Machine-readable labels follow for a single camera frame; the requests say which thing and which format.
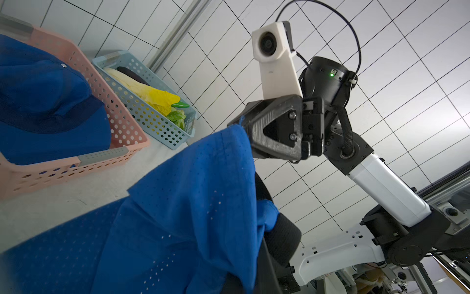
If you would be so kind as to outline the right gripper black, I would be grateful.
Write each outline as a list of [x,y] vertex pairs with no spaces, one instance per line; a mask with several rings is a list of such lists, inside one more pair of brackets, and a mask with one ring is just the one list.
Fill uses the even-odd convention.
[[299,77],[303,102],[298,95],[250,102],[228,125],[244,128],[254,158],[295,161],[301,158],[301,153],[322,155],[330,140],[331,127],[340,123],[341,152],[352,156],[353,131],[346,104],[356,82],[355,72],[338,62],[315,56]]

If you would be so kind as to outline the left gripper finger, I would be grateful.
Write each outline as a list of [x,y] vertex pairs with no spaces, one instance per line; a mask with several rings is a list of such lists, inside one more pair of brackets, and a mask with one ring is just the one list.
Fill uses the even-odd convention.
[[287,294],[290,258],[301,232],[275,207],[258,174],[222,180],[220,247],[226,255],[223,294]]

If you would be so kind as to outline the blue baseball cap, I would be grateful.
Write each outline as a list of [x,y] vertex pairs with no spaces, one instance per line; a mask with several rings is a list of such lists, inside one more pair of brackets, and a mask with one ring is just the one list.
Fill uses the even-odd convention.
[[250,294],[279,212],[257,200],[245,130],[234,125],[173,156],[129,196],[1,254],[4,294]]

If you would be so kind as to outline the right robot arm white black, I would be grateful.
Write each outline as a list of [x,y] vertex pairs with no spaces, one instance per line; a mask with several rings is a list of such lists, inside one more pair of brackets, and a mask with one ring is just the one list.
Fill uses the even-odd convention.
[[298,77],[292,51],[255,57],[264,98],[249,103],[236,118],[247,132],[254,157],[297,162],[326,156],[377,202],[350,231],[302,246],[282,265],[284,289],[291,292],[326,273],[361,263],[410,267],[426,281],[420,262],[437,253],[449,218],[420,198],[353,132],[346,102],[356,74],[315,57]]

